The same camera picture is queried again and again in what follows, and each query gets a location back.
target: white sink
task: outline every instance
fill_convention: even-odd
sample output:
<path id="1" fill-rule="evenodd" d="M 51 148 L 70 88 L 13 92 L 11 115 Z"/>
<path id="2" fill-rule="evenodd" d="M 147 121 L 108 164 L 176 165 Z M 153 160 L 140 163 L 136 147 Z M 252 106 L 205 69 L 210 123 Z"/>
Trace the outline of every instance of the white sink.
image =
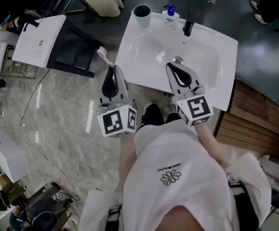
<path id="1" fill-rule="evenodd" d="M 193 69 L 205 86 L 207 99 L 218 109 L 228 109 L 232 92 L 238 42 L 205 26 L 194 24 L 190 37 L 182 30 L 167 29 L 161 14 L 152 13 L 151 25 L 142 29 L 133 14 L 125 30 L 116 59 L 126 81 L 172 93 L 166 64 L 176 56 Z"/>

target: faucet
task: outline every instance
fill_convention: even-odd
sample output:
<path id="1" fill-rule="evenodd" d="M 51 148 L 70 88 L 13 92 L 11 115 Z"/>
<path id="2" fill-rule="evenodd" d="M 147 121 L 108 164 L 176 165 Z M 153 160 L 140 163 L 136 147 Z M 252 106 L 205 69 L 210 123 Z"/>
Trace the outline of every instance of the faucet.
<path id="1" fill-rule="evenodd" d="M 191 35 L 192 28 L 195 23 L 195 17 L 196 17 L 196 10 L 192 11 L 192 13 L 190 10 L 188 10 L 186 23 L 184 24 L 183 27 L 184 35 L 187 37 Z"/>

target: dark floor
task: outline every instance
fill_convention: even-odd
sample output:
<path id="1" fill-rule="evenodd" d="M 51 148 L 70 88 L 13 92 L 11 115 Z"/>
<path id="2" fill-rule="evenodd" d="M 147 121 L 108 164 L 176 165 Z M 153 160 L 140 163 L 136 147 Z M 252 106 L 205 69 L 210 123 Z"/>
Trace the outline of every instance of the dark floor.
<path id="1" fill-rule="evenodd" d="M 168 3 L 177 6 L 182 18 L 189 8 L 197 8 L 197 23 L 238 40 L 237 77 L 279 104 L 279 33 L 255 20 L 248 0 L 217 0 L 215 5 L 208 0 L 125 0 L 116 18 L 99 19 L 84 13 L 68 17 L 87 33 L 118 47 L 136 5 L 147 4 L 153 12 L 161 13 Z M 279 22 L 270 26 L 279 27 Z"/>

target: wooden platform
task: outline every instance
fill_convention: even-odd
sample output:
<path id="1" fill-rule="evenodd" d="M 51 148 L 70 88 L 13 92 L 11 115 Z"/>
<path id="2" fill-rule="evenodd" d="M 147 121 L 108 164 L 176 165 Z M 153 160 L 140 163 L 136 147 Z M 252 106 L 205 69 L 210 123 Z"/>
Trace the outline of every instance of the wooden platform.
<path id="1" fill-rule="evenodd" d="M 230 107 L 220 121 L 216 139 L 225 144 L 279 156 L 279 106 L 236 81 Z"/>

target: soap dispenser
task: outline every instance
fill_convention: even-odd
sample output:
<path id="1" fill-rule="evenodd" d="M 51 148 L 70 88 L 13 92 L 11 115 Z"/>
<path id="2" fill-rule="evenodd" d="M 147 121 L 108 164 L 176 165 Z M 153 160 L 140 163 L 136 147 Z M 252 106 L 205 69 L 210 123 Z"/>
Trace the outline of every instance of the soap dispenser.
<path id="1" fill-rule="evenodd" d="M 176 6 L 174 4 L 168 4 L 164 8 L 168 9 L 162 12 L 165 25 L 171 29 L 176 29 L 180 18 L 180 15 L 175 12 Z"/>

